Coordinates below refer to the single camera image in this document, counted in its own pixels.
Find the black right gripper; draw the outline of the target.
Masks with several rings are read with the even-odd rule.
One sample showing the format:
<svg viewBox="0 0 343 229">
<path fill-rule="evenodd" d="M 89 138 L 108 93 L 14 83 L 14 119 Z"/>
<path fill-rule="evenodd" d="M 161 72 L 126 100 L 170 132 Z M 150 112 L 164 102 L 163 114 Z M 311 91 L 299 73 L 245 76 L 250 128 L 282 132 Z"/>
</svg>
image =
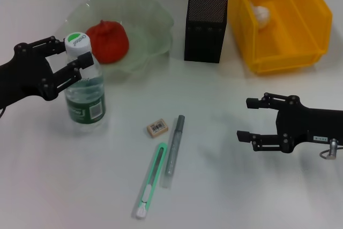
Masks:
<svg viewBox="0 0 343 229">
<path fill-rule="evenodd" d="M 239 142 L 251 143 L 255 152 L 280 151 L 291 153 L 304 142 L 330 144 L 335 140 L 342 146 L 342 111 L 308 108 L 296 95 L 284 96 L 264 93 L 261 99 L 247 98 L 247 108 L 278 110 L 278 135 L 260 135 L 237 131 Z"/>
</svg>

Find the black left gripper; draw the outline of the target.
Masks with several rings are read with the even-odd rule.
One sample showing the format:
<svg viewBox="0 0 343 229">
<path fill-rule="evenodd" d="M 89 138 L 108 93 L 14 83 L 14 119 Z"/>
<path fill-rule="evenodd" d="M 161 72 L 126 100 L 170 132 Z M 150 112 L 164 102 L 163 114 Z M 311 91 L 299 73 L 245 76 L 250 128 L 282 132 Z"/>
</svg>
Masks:
<svg viewBox="0 0 343 229">
<path fill-rule="evenodd" d="M 1 65 L 1 109 L 30 96 L 54 100 L 80 81 L 81 69 L 94 64 L 92 54 L 82 54 L 53 72 L 46 58 L 65 51 L 64 41 L 54 36 L 16 45 L 13 58 Z"/>
</svg>

